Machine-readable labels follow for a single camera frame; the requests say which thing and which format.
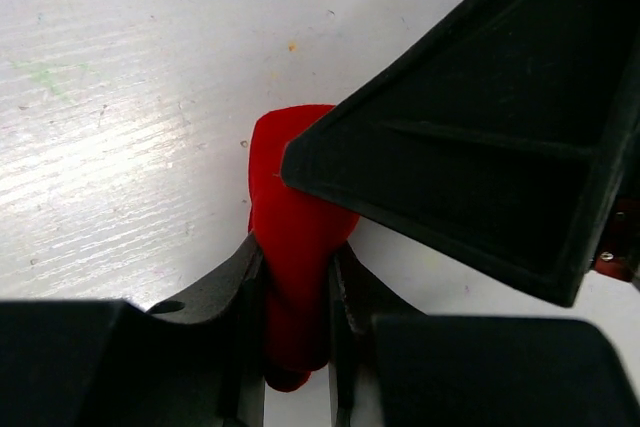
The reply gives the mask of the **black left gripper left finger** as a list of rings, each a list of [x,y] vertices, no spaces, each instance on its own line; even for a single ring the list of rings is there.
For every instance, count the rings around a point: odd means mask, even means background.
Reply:
[[[253,237],[148,310],[121,299],[1,304],[5,426],[259,426],[262,252]]]

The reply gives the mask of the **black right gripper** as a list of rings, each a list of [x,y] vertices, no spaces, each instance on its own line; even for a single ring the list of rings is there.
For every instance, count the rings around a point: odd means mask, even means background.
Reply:
[[[638,168],[639,0],[463,0],[281,176],[569,307]]]

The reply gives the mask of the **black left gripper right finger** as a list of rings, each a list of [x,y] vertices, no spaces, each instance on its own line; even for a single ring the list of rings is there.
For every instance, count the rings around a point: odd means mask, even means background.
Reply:
[[[431,316],[349,246],[328,271],[336,426],[635,426],[639,401],[594,325]]]

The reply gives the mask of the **red santa sock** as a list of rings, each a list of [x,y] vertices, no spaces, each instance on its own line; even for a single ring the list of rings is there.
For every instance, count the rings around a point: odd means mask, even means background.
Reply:
[[[248,230],[267,268],[264,377],[292,392],[329,359],[328,268],[357,214],[285,185],[287,145],[330,111],[310,104],[271,111],[255,124],[248,161]]]

